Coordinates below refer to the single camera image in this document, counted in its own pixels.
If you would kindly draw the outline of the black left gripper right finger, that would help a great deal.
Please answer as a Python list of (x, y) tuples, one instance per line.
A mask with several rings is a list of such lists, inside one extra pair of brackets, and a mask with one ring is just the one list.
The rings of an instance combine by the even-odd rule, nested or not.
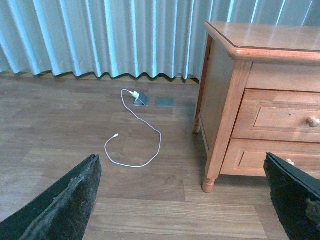
[(264, 171), (270, 197), (291, 240), (320, 238), (320, 181), (268, 152)]

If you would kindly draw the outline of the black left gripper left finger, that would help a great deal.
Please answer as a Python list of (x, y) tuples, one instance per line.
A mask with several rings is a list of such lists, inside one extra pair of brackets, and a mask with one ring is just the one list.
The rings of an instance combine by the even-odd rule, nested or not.
[(81, 240), (102, 176), (90, 155), (34, 200), (0, 223), (2, 240)]

